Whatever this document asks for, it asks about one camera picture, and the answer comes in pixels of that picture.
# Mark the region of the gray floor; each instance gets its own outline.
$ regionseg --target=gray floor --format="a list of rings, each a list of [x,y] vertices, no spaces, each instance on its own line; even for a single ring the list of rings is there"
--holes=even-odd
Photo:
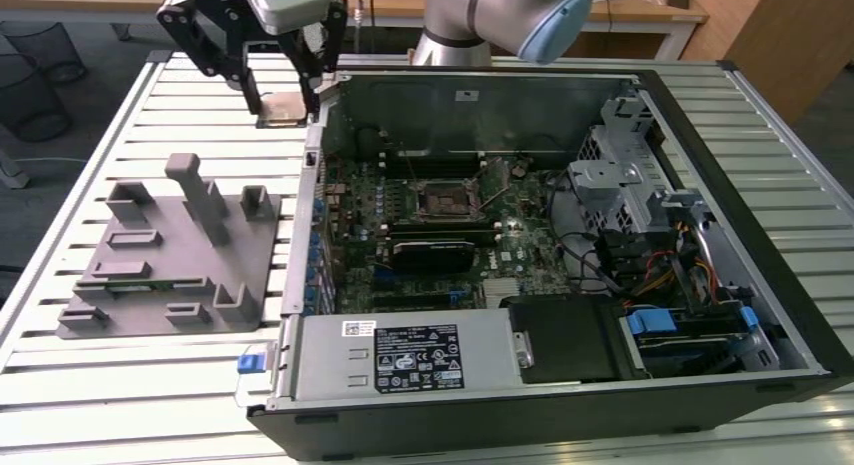
[[[19,142],[0,128],[0,147],[17,159],[58,156],[87,158],[110,125],[149,52],[174,48],[155,26],[135,26],[134,40],[130,42],[117,41],[106,24],[71,24],[67,28],[90,68],[85,80],[58,89],[67,108],[74,110],[75,126],[61,138],[39,144]],[[3,41],[0,53],[11,51]],[[849,192],[854,193],[853,72],[840,75],[796,131]],[[23,266],[74,185],[82,164],[27,162],[22,163],[22,167],[33,178],[30,188],[10,191],[0,185],[0,264]],[[15,278],[11,274],[0,273],[0,303],[15,285]]]

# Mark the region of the robotic arm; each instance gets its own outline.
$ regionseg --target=robotic arm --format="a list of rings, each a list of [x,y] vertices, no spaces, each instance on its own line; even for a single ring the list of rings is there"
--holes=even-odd
[[[226,50],[205,33],[197,14],[202,13],[226,31]],[[263,113],[253,69],[247,65],[247,45],[279,44],[299,75],[305,111],[295,122],[317,115],[321,102],[315,89],[323,74],[334,73],[347,27],[347,0],[166,0],[158,21],[187,53],[202,73],[222,75],[229,86],[243,92],[250,113]],[[313,51],[303,28],[321,24],[325,43]]]
[[[490,44],[546,65],[582,31],[593,0],[428,0],[417,65],[489,66]]]
[[[529,62],[550,63],[576,41],[592,4],[593,0],[428,0],[414,63],[488,66],[490,43]],[[198,12],[226,31],[226,50],[199,26]],[[299,75],[305,110],[293,122],[305,124],[317,116],[315,89],[323,73],[337,70],[347,0],[166,0],[158,21],[202,73],[222,75],[231,88],[243,92],[254,115],[265,115],[265,100],[246,48],[251,42],[275,41]],[[318,23],[323,45],[313,51],[305,27]]]

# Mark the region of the metal slatted table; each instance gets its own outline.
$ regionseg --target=metal slatted table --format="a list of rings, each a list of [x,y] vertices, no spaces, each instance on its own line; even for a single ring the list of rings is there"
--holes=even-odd
[[[402,64],[404,57],[345,62]],[[514,66],[513,60],[498,60]],[[255,55],[262,91],[297,89],[287,60]],[[854,350],[854,203],[738,72],[712,63],[573,60],[565,68],[653,68],[681,102],[785,258]],[[5,464],[293,463],[242,406],[262,403],[269,376],[235,399],[235,360],[274,340],[306,130],[257,130],[243,98],[182,54],[146,64],[0,315],[0,454]],[[669,149],[690,184],[685,164]],[[205,159],[223,194],[263,184],[282,194],[265,326],[253,333],[63,341],[54,336],[105,232],[118,179],[178,195],[163,177],[173,152]],[[704,433],[382,458],[372,463],[831,463],[854,460],[854,386],[766,408]]]

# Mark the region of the power supply label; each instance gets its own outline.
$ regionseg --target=power supply label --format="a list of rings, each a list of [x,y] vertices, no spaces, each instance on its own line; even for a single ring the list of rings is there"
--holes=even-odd
[[[465,388],[457,325],[378,328],[374,350],[380,393]]]

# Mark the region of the black mesh trash can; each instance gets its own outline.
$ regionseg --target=black mesh trash can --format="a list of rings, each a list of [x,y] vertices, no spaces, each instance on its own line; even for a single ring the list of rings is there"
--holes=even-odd
[[[0,33],[15,50],[39,61],[51,82],[70,83],[83,78],[86,66],[62,23],[3,22]]]
[[[29,55],[0,55],[0,124],[26,142],[42,142],[71,127],[57,91]]]

